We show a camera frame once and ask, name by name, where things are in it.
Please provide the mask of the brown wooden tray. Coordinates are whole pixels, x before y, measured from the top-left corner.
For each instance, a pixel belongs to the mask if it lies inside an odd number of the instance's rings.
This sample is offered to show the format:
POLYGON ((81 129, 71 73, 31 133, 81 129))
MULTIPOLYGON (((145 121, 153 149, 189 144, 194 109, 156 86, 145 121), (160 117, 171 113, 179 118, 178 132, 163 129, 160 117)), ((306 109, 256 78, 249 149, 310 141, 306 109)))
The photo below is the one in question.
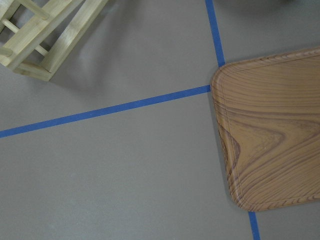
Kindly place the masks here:
POLYGON ((238 207, 258 212, 320 198, 319 48, 226 64, 211 92, 238 207))

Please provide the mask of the wooden dish drying rack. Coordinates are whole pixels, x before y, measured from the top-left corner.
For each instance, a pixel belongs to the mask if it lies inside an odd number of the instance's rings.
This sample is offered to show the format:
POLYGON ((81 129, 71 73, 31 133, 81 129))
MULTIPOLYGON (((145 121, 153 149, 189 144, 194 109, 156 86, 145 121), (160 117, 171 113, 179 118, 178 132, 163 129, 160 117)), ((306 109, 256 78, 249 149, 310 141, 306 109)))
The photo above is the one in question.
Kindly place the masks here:
POLYGON ((0 47, 1 65, 20 75, 50 81, 106 4, 106 0, 49 0, 40 7, 32 0, 2 0, 0 28, 13 35, 0 47), (33 14, 21 28, 11 22, 20 6, 33 14), (45 50, 41 43, 75 9, 64 31, 45 50))

